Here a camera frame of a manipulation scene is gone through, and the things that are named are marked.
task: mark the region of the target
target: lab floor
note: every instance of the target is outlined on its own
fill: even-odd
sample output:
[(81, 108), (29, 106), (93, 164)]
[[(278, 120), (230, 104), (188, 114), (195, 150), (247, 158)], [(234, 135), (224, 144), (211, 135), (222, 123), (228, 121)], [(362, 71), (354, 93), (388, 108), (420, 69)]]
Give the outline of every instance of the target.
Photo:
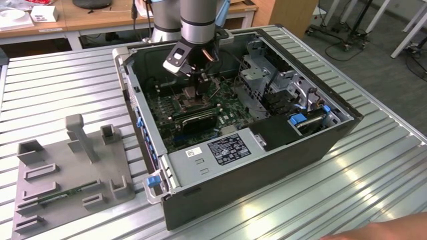
[[(330, 9), (334, 0), (322, 0), (323, 9)], [(338, 21), (347, 1), (342, 0), (335, 11), (330, 25)], [(352, 10), (347, 23), (354, 25), (359, 12), (364, 3), (358, 2)], [(366, 30), (367, 26), (376, 14), (376, 9), (370, 8), (363, 19), (360, 29)], [(390, 57), (396, 46), (406, 37), (402, 32), (407, 22), (384, 14), (376, 27), (370, 34), (371, 43), (364, 51), (350, 61), (342, 62), (331, 59), (326, 55), (326, 48), (339, 40), (322, 33), (304, 36), (303, 41), (308, 46), (350, 76), (350, 78), (379, 99), (380, 102), (424, 134), (427, 135), (427, 82), (419, 79), (408, 70), (406, 65), (407, 54), (402, 52), (396, 59)], [(419, 32), (414, 38), (414, 42), (419, 42), (427, 36)], [(331, 56), (336, 59), (347, 59), (359, 49), (351, 49), (344, 52), (338, 47), (328, 50)], [(427, 52), (420, 56), (419, 62), (427, 68)], [(408, 65), (419, 75), (423, 70), (412, 59), (408, 59)]]

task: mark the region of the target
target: white label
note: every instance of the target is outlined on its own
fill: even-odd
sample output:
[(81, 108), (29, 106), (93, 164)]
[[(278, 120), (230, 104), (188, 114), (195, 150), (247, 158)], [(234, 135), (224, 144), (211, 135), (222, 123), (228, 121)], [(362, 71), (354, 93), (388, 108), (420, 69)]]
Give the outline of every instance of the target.
[(196, 147), (196, 148), (190, 149), (190, 150), (185, 151), (185, 154), (187, 154), (188, 158), (192, 157), (192, 156), (196, 156), (200, 153), (202, 153), (200, 147)]
[(57, 31), (63, 31), (63, 28), (48, 28), (48, 29), (40, 29), (39, 30), (40, 33), (57, 32)]

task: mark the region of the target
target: green circuit board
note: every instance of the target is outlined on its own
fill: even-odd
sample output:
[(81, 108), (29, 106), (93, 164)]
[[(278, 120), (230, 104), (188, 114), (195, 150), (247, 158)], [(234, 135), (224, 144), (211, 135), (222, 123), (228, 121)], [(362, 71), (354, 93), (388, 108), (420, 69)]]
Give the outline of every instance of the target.
[[(234, 125), (239, 130), (255, 121), (234, 92), (234, 79), (216, 83), (210, 85), (200, 104), (183, 104), (187, 98), (184, 91), (175, 91), (163, 97), (153, 94), (148, 97), (148, 106), (169, 153), (220, 137), (222, 128)], [(216, 126), (194, 134), (183, 134), (183, 122), (198, 116), (218, 118)]]

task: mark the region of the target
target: sticker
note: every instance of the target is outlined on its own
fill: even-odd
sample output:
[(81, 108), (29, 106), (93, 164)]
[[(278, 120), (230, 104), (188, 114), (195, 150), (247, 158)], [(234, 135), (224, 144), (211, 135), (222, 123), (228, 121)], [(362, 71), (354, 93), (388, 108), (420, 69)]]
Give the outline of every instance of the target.
[(48, 29), (39, 30), (40, 33), (57, 32), (57, 31), (63, 31), (63, 28), (48, 28)]
[(187, 154), (188, 158), (192, 157), (192, 156), (196, 156), (200, 153), (202, 153), (200, 147), (196, 147), (196, 148), (190, 149), (190, 150), (185, 151), (185, 154)]
[(251, 155), (251, 151), (239, 134), (231, 135), (207, 144), (219, 165), (230, 164)]

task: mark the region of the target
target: aluminum slotted table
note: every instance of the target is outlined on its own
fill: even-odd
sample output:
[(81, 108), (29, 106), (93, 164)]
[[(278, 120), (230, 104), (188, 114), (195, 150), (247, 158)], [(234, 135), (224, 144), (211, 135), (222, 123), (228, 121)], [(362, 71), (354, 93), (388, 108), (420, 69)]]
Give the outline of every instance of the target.
[(0, 79), (0, 240), (12, 233), (17, 143), (67, 139), (63, 117), (73, 113), (87, 133), (120, 127), (136, 198), (31, 239), (318, 239), (427, 211), (426, 137), (286, 29), (263, 29), (366, 116), (324, 158), (167, 231), (141, 184), (147, 169), (112, 60), (120, 45), (15, 58)]

